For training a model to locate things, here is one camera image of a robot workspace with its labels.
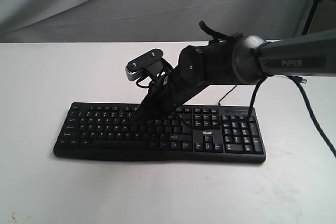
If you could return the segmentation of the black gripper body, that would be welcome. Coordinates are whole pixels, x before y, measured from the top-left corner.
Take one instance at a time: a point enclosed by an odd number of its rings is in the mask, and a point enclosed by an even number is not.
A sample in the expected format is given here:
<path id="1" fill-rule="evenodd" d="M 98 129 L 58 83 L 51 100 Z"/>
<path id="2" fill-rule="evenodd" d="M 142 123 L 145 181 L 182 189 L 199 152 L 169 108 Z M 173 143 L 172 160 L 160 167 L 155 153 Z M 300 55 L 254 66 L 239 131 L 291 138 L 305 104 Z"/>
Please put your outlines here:
<path id="1" fill-rule="evenodd" d="M 181 51 L 177 66 L 150 88 L 146 96 L 147 115 L 167 115 L 202 91 L 201 82 L 205 77 L 204 49 L 187 46 Z"/>

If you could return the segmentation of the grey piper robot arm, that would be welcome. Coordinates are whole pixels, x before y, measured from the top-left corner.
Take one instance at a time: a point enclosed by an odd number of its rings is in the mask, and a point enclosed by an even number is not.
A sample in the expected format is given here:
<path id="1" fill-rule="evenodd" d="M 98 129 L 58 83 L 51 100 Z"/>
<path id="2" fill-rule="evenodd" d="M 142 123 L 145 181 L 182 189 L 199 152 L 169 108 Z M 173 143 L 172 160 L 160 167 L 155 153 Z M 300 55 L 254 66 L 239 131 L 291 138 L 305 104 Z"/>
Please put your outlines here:
<path id="1" fill-rule="evenodd" d="M 182 49 L 175 67 L 160 49 L 128 62 L 130 81 L 150 78 L 131 122 L 166 116 L 211 85 L 256 85 L 279 75 L 335 76 L 335 30 L 269 42 L 241 32 L 227 36 L 204 22 L 199 26 L 212 39 L 206 46 Z"/>

